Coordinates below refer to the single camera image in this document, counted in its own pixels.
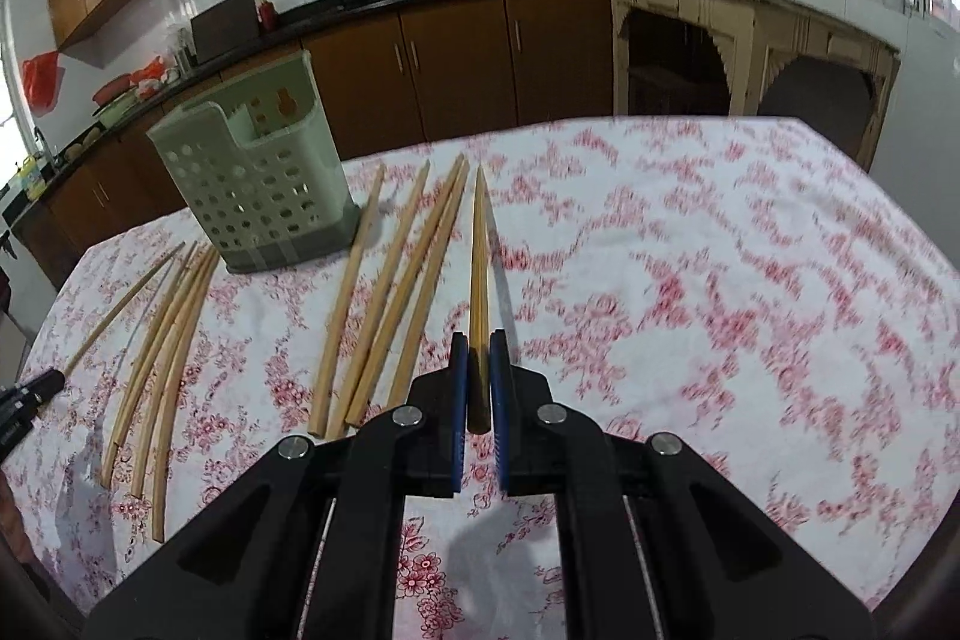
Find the table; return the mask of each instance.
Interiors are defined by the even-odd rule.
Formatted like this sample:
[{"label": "table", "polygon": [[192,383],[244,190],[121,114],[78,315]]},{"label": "table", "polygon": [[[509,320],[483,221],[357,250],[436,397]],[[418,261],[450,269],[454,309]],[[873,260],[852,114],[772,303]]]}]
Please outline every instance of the table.
[{"label": "table", "polygon": [[[799,121],[586,119],[348,162],[358,202],[380,161],[387,175],[335,389],[419,164],[433,162],[422,221],[460,151],[490,183],[491,325],[507,329],[520,362],[608,432],[678,432],[878,603],[960,486],[960,278],[923,233]],[[470,226],[467,197],[421,372],[444,365],[451,333],[467,330]],[[199,237],[183,211],[88,250],[27,373],[63,366],[165,248]],[[249,276],[221,263],[179,400],[168,535],[304,431],[345,263]],[[128,495],[130,445],[112,492],[96,480],[155,288],[104,333],[6,465],[40,560],[83,609],[157,547],[149,501]],[[552,501],[502,498],[493,458],[491,435],[472,437],[460,496],[407,504],[396,637],[563,637]]]}]

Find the floral tablecloth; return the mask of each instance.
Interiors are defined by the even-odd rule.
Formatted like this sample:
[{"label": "floral tablecloth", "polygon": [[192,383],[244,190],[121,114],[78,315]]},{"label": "floral tablecloth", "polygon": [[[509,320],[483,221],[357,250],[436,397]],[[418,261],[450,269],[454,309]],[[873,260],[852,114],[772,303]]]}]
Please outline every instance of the floral tablecloth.
[{"label": "floral tablecloth", "polygon": [[[387,175],[337,384],[419,165],[433,162],[422,221],[461,151],[490,183],[491,325],[520,362],[608,432],[678,432],[858,597],[882,599],[960,486],[960,279],[912,221],[798,121],[586,119],[352,161],[360,203],[381,161]],[[467,196],[419,371],[467,330],[470,226]],[[63,366],[165,248],[202,236],[183,211],[91,248],[27,375]],[[345,263],[248,276],[221,263],[179,400],[168,535],[304,432]],[[156,290],[6,465],[37,555],[83,609],[157,550],[149,500],[128,494],[130,444],[112,491],[97,482]],[[408,501],[395,637],[565,636],[553,503],[501,497],[493,460],[491,435],[472,437],[459,498]]]}]

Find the floor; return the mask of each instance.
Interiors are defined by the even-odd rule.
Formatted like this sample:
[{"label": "floor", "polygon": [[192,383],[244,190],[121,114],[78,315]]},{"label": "floor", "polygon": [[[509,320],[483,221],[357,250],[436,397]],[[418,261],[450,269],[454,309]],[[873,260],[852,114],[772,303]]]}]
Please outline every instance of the floor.
[{"label": "floor", "polygon": [[13,321],[0,314],[0,389],[16,385],[29,347]]}]

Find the chopstick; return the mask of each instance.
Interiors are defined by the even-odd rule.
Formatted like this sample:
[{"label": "chopstick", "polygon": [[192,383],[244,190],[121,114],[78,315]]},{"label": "chopstick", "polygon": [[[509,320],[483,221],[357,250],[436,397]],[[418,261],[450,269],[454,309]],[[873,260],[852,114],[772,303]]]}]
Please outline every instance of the chopstick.
[{"label": "chopstick", "polygon": [[104,463],[100,472],[100,485],[109,489],[113,482],[113,468],[116,463],[117,453],[123,447],[127,440],[128,430],[133,422],[133,413],[136,412],[136,406],[140,402],[140,396],[143,393],[143,386],[147,384],[147,378],[150,376],[150,370],[154,368],[154,362],[157,360],[157,354],[160,352],[163,343],[167,338],[173,326],[176,314],[184,306],[184,301],[189,295],[190,290],[197,279],[200,268],[211,253],[216,253],[213,247],[209,247],[203,253],[193,257],[193,266],[187,269],[186,265],[181,269],[178,279],[174,280],[174,285],[168,290],[167,296],[171,298],[169,305],[165,308],[163,317],[160,321],[160,328],[155,333],[154,340],[147,349],[143,362],[139,365],[136,374],[131,375],[130,382],[124,391],[123,401],[120,403],[120,410],[113,423],[113,431],[110,434],[109,444],[107,444],[107,453],[104,455]]},{"label": "chopstick", "polygon": [[210,285],[210,278],[216,271],[220,256],[213,250],[205,258],[205,266],[197,278],[196,285],[190,292],[189,314],[184,320],[184,328],[176,339],[176,352],[173,365],[166,376],[163,389],[163,414],[160,418],[160,432],[157,433],[157,451],[154,465],[154,498],[152,498],[152,538],[157,542],[164,540],[164,526],[167,507],[167,472],[170,466],[170,444],[173,440],[174,418],[176,416],[176,399],[179,397],[179,387],[184,378],[186,357],[190,352],[190,343],[200,320],[200,311],[206,299],[206,292]]},{"label": "chopstick", "polygon": [[[200,257],[198,261],[200,272],[198,272],[198,275],[203,275],[203,265],[209,263],[211,255],[216,255],[216,251],[212,247],[206,250],[205,256]],[[130,492],[137,499],[143,497],[143,483],[147,474],[147,456],[150,455],[150,441],[154,436],[154,429],[157,427],[160,400],[163,398],[163,389],[167,376],[170,374],[170,367],[174,360],[174,354],[176,353],[176,345],[179,344],[179,340],[184,334],[187,322],[190,319],[190,304],[191,301],[189,299],[184,301],[184,306],[174,315],[170,330],[168,330],[166,338],[163,340],[162,347],[165,348],[163,359],[160,361],[160,369],[157,370],[157,378],[155,378],[154,387],[151,389],[150,405],[147,408],[143,423],[140,427],[140,437],[136,446],[136,457],[133,461],[133,480],[131,480]]]},{"label": "chopstick", "polygon": [[97,341],[97,338],[104,333],[104,330],[107,329],[107,326],[112,324],[113,319],[120,314],[120,311],[130,304],[131,299],[133,299],[133,297],[135,297],[143,289],[143,287],[147,285],[150,280],[152,280],[152,277],[154,277],[154,275],[160,271],[160,268],[162,268],[165,263],[170,261],[171,258],[181,251],[182,247],[184,247],[184,242],[181,242],[173,250],[168,250],[166,253],[160,256],[157,262],[147,270],[146,274],[144,274],[143,277],[133,284],[131,290],[128,290],[126,295],[124,295],[120,301],[113,305],[113,308],[104,316],[104,319],[97,324],[96,328],[90,332],[90,336],[86,338],[83,345],[80,345],[80,350],[75,352],[70,362],[66,365],[64,376],[70,376],[70,373],[73,372],[73,370],[77,368],[78,363],[80,363],[80,359],[83,359],[86,351],[90,349],[90,345],[93,345],[93,343]]},{"label": "chopstick", "polygon": [[339,437],[338,432],[343,432],[344,418],[347,417],[350,400],[357,389],[361,377],[364,373],[364,367],[367,364],[368,355],[370,355],[373,338],[376,336],[376,329],[380,325],[380,319],[383,317],[384,308],[387,305],[387,296],[390,293],[390,286],[397,276],[397,268],[400,266],[400,256],[403,253],[403,247],[410,235],[410,228],[414,223],[416,208],[419,206],[419,199],[424,194],[426,185],[426,176],[430,172],[430,163],[424,164],[424,167],[416,175],[413,191],[403,207],[403,213],[400,215],[400,225],[397,226],[397,232],[394,234],[394,240],[391,242],[390,249],[387,251],[387,260],[383,263],[376,283],[373,285],[373,293],[370,297],[370,304],[367,306],[367,313],[364,315],[363,325],[360,327],[360,335],[357,338],[357,345],[353,348],[353,356],[350,358],[347,374],[344,376],[342,386],[340,386],[340,397],[337,401],[337,407],[334,410],[333,418],[328,426],[328,432],[333,432],[333,437]]},{"label": "chopstick", "polygon": [[340,290],[337,293],[337,301],[333,305],[333,312],[330,314],[328,325],[326,325],[328,329],[326,331],[326,343],[323,345],[323,356],[320,357],[320,366],[317,367],[317,374],[313,380],[313,403],[310,407],[310,420],[306,429],[314,437],[326,437],[326,420],[330,410],[330,389],[333,387],[333,377],[337,373],[337,354],[340,351],[340,342],[344,336],[344,324],[347,321],[350,300],[353,298],[353,289],[356,287],[360,262],[363,261],[367,234],[370,234],[371,226],[373,226],[373,221],[376,219],[379,210],[380,187],[383,185],[385,172],[386,167],[383,164],[376,170],[370,195],[367,196],[367,205],[360,218],[360,226],[353,238],[350,256],[347,259],[347,268],[344,269],[344,277],[340,282]]},{"label": "chopstick", "polygon": [[483,169],[477,170],[473,190],[473,253],[470,258],[470,362],[467,391],[467,429],[486,434],[491,427],[490,378],[487,375],[490,349],[490,314],[487,293],[487,183]]},{"label": "chopstick", "polygon": [[[373,397],[373,389],[376,387],[376,382],[379,380],[380,373],[383,371],[384,362],[387,360],[387,352],[390,351],[390,345],[394,341],[394,336],[397,334],[400,319],[402,319],[407,309],[407,304],[410,302],[410,296],[413,293],[414,285],[416,285],[416,277],[419,276],[419,271],[421,271],[424,265],[426,251],[429,249],[433,235],[437,231],[443,210],[445,210],[446,204],[454,189],[456,189],[459,194],[462,194],[464,186],[467,185],[467,172],[469,172],[467,159],[464,158],[463,155],[457,156],[457,160],[454,161],[449,175],[446,175],[443,189],[440,190],[440,197],[437,199],[437,203],[433,205],[433,209],[430,211],[426,223],[424,223],[424,228],[422,228],[421,235],[416,242],[413,255],[410,257],[410,261],[403,271],[403,276],[397,285],[394,298],[390,301],[390,308],[387,309],[387,314],[380,324],[380,330],[378,330],[376,334],[376,340],[374,340],[373,348],[371,348],[370,357],[368,357],[363,376],[360,378],[360,384],[358,384],[356,392],[353,394],[353,401],[350,403],[349,412],[347,413],[346,420],[350,426],[359,427],[363,421],[364,413],[367,411],[367,405],[370,403],[371,397]],[[333,429],[333,437],[339,437],[340,435],[342,435],[342,428]]]},{"label": "chopstick", "polygon": [[[465,185],[467,183],[467,173],[464,172],[461,176]],[[443,219],[440,220],[440,228],[437,229],[437,240],[430,251],[430,258],[424,272],[424,282],[419,294],[416,295],[414,314],[411,316],[410,325],[407,327],[407,335],[403,340],[403,350],[400,353],[400,361],[397,362],[397,371],[394,373],[387,408],[402,405],[410,389],[416,356],[419,354],[419,345],[424,338],[426,319],[430,314],[430,307],[433,305],[433,298],[437,292],[437,282],[440,280],[440,268],[443,267],[446,249],[450,244],[450,235],[453,233],[453,224],[456,223],[457,215],[460,213],[460,203],[463,200],[464,189],[454,188],[454,191],[456,191],[455,196],[448,201],[443,211]]]}]

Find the plastic container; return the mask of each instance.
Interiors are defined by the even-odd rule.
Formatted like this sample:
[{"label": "plastic container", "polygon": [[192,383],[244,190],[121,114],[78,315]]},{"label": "plastic container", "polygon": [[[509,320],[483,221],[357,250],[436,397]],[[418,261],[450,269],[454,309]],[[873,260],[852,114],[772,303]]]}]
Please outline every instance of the plastic container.
[{"label": "plastic container", "polygon": [[34,156],[27,156],[23,165],[17,170],[17,174],[20,177],[20,189],[27,194],[27,199],[30,201],[37,201],[43,191],[47,190],[46,180],[43,179],[40,165],[37,164]]},{"label": "plastic container", "polygon": [[287,266],[352,242],[360,210],[309,52],[196,95],[147,134],[230,271]]}]

